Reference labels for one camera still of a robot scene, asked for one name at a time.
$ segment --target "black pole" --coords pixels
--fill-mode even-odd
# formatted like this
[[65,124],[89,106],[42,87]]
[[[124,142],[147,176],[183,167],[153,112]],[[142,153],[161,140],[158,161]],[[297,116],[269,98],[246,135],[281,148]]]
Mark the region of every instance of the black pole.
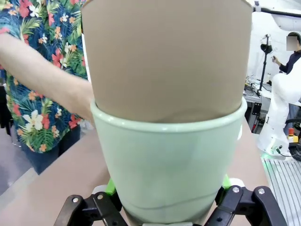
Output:
[[264,51],[263,69],[262,69],[262,75],[261,75],[259,90],[257,90],[257,95],[259,95],[259,91],[261,91],[261,89],[262,89],[263,77],[264,77],[264,73],[265,73],[265,66],[267,65],[268,46],[269,46],[269,35],[266,34],[266,37],[267,37],[267,46],[266,46],[265,51]]

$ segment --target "white wall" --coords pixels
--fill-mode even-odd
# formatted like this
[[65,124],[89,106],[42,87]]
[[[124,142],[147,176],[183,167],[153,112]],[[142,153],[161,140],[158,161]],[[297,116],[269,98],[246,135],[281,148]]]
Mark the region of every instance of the white wall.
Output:
[[[262,6],[298,9],[301,10],[301,4],[294,0],[259,0]],[[279,61],[286,64],[292,51],[286,50],[286,36],[289,32],[281,30],[270,14],[253,13],[252,14],[253,29],[251,33],[250,53],[247,75],[254,74],[257,79],[261,78],[264,52],[260,49],[261,39],[265,34],[271,34],[271,42],[273,52],[268,54],[267,65],[265,70],[265,79],[269,78],[268,74],[272,76],[279,72],[278,66],[272,62],[272,56],[278,57]]]

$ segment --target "desk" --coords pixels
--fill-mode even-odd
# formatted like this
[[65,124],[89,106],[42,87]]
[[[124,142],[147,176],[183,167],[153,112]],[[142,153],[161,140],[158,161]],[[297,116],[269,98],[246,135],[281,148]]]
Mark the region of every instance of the desk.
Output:
[[[260,85],[255,85],[255,91],[257,91],[259,89]],[[266,90],[264,87],[261,88],[261,91],[259,91],[259,93],[268,99],[271,99],[272,93],[268,90]],[[293,105],[297,105],[299,107],[301,107],[301,103],[299,101],[295,102],[295,103],[291,103]]]
[[[260,152],[246,121],[228,175],[243,180],[251,190],[267,186]],[[0,214],[1,226],[53,226],[66,198],[90,196],[93,189],[109,181],[103,153],[93,130],[48,167]],[[245,217],[235,216],[231,226],[249,225]]]

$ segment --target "cardboard cylinder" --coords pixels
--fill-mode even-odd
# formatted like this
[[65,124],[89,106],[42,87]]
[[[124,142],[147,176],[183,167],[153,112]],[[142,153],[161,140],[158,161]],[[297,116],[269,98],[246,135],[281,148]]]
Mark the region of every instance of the cardboard cylinder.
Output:
[[94,0],[82,8],[98,108],[158,123],[235,112],[248,62],[245,0]]

